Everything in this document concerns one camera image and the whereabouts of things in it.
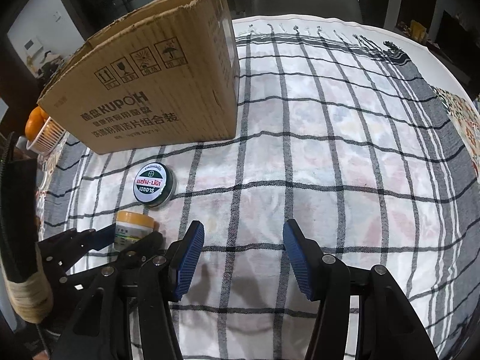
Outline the brown cardboard box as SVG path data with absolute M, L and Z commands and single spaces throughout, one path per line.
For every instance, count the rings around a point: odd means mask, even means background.
M 102 155 L 230 139 L 238 94 L 227 0 L 155 0 L 91 36 L 38 103 Z

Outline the grey chair right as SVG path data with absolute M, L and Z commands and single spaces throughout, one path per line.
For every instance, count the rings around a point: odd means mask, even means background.
M 256 16 L 295 14 L 363 23 L 358 0 L 252 0 L 252 11 Z

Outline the white jar yellow lid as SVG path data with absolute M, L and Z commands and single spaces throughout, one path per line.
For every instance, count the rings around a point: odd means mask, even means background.
M 114 248 L 120 252 L 155 230 L 155 220 L 145 214 L 118 211 L 115 217 Z

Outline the round green white balm tin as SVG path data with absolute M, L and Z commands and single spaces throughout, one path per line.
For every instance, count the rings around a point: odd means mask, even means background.
M 170 167 L 162 163 L 148 163 L 135 175 L 133 195 L 148 207 L 168 203 L 176 189 L 176 177 Z

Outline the patterned floral table mat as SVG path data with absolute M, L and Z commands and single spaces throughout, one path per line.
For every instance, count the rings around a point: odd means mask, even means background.
M 464 142 L 479 181 L 479 112 L 470 100 L 442 88 L 433 86 L 432 89 L 446 108 L 450 121 Z

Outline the white fruit basket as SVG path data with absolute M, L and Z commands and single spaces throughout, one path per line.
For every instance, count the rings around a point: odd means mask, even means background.
M 49 117 L 33 141 L 27 141 L 26 149 L 38 155 L 48 155 L 60 142 L 66 130 Z

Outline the orange fruit front left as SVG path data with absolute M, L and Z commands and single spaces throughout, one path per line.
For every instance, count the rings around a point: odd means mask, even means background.
M 48 114 L 39 106 L 31 111 L 24 129 L 25 136 L 29 141 L 33 141 L 37 137 L 48 118 Z

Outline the checkered grey white cloth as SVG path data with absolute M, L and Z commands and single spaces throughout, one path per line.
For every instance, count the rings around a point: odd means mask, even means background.
M 205 242 L 172 306 L 186 359 L 301 359 L 317 305 L 282 245 L 304 235 L 353 267 L 383 264 L 441 359 L 479 321 L 479 181 L 428 70 L 397 41 L 335 22 L 256 20 L 237 37 L 238 127 L 229 141 L 95 154 L 67 139 L 45 193 L 41 235 L 152 216 L 167 242 L 190 222 Z M 134 177 L 162 163 L 171 200 L 148 207 Z

